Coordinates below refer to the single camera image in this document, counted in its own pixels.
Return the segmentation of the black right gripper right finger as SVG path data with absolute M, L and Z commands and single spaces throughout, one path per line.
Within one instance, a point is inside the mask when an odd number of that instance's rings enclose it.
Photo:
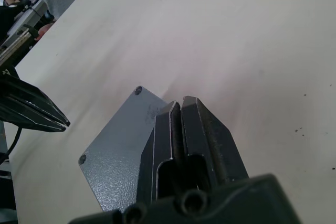
M 181 119 L 187 165 L 199 189 L 249 178 L 231 132 L 199 98 L 184 97 Z

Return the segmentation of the bystander bare hand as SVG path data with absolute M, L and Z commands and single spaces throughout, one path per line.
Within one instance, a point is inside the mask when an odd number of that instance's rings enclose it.
M 43 26 L 42 28 L 39 29 L 38 31 L 38 35 L 37 37 L 35 38 L 36 41 L 39 41 L 43 35 L 53 26 L 54 23 L 50 23 L 50 24 L 47 24 L 45 26 Z

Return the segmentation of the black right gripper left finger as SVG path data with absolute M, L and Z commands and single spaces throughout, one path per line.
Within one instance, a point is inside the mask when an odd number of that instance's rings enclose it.
M 188 190 L 181 107 L 173 101 L 155 117 L 141 155 L 136 201 L 149 205 Z

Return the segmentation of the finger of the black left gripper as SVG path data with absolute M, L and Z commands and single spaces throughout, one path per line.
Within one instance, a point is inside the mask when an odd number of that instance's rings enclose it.
M 25 99 L 30 102 L 32 102 L 33 99 L 49 98 L 37 87 L 8 74 L 5 74 L 1 77 L 1 97 Z M 70 121 L 66 117 L 66 126 L 69 125 Z
M 18 127 L 43 132 L 66 130 L 66 116 L 49 99 L 1 97 L 1 120 Z

